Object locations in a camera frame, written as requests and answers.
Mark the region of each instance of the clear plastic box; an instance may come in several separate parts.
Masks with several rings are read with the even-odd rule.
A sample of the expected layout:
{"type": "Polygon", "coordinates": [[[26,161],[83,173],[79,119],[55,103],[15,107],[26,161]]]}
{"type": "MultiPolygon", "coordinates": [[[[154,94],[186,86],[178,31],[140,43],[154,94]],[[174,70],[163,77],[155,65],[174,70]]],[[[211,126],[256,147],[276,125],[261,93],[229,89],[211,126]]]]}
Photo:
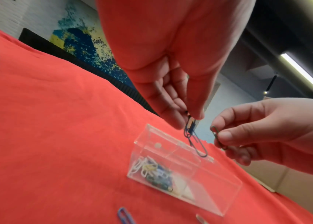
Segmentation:
{"type": "Polygon", "coordinates": [[[219,216],[242,186],[216,160],[198,156],[194,148],[149,124],[134,143],[129,178],[219,216]]]}

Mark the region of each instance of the blue and yellow artwork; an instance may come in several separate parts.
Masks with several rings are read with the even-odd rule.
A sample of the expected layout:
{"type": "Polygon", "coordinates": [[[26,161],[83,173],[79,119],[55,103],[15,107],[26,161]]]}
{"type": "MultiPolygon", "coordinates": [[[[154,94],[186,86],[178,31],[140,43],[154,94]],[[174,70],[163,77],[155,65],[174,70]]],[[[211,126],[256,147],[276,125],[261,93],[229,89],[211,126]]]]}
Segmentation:
{"type": "Polygon", "coordinates": [[[58,21],[50,42],[134,88],[127,74],[117,65],[96,10],[80,0],[67,3],[65,16],[58,21]]]}

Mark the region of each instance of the red tablecloth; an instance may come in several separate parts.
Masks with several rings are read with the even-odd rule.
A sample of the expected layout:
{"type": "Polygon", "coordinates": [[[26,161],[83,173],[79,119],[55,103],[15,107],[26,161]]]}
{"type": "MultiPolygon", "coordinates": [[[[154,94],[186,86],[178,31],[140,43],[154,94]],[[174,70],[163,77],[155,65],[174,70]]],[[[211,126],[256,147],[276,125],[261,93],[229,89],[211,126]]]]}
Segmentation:
{"type": "Polygon", "coordinates": [[[262,188],[224,153],[210,155],[243,181],[224,218],[126,177],[133,142],[150,123],[184,139],[108,81],[0,32],[0,223],[313,223],[262,188]]]}

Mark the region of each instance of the ceiling light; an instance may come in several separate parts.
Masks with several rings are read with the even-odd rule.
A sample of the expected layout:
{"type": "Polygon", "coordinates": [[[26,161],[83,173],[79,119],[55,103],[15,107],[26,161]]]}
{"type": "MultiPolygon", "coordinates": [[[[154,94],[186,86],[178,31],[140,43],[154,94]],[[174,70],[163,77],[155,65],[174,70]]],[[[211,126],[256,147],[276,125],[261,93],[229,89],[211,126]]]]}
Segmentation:
{"type": "Polygon", "coordinates": [[[293,66],[306,80],[313,85],[313,77],[311,77],[297,62],[295,62],[288,54],[282,54],[281,57],[293,66]]]}

